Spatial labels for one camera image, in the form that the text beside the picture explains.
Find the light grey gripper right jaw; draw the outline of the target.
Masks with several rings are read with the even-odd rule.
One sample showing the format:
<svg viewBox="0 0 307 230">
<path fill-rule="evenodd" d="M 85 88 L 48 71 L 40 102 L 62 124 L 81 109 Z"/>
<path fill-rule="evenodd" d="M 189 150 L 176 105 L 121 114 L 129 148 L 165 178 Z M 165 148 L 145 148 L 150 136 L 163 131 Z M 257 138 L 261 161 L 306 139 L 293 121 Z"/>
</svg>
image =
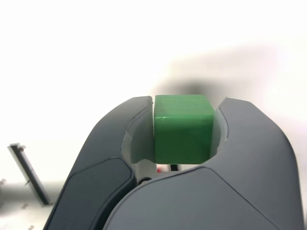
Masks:
<svg viewBox="0 0 307 230">
<path fill-rule="evenodd" d="M 115 207 L 106 230 L 299 230 L 293 148 L 254 104 L 226 98 L 205 163 L 150 180 Z"/>
</svg>

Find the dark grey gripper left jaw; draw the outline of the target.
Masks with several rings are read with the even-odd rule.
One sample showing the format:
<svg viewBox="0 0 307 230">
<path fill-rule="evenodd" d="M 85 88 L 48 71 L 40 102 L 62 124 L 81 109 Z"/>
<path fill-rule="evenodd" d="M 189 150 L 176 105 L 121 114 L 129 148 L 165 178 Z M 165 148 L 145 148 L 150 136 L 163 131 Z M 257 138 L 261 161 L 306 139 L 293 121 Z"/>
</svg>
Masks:
<svg viewBox="0 0 307 230">
<path fill-rule="evenodd" d="M 134 97 L 106 114 L 86 139 L 45 224 L 47 230 L 101 230 L 117 203 L 157 175 L 153 100 Z"/>
</svg>

